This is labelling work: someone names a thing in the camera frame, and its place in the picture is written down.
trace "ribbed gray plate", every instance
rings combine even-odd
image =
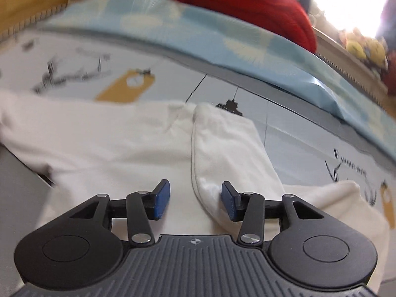
[[[110,277],[91,287],[54,292],[26,284],[14,297],[371,297],[358,287],[321,293],[278,275],[258,249],[237,246],[230,236],[162,236],[133,249]]]

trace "red cushion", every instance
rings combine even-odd
[[[310,52],[316,36],[297,0],[177,0],[221,12],[281,35]]]

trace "window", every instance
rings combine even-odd
[[[387,0],[315,0],[326,20],[336,29],[358,27],[363,35],[374,37]]]

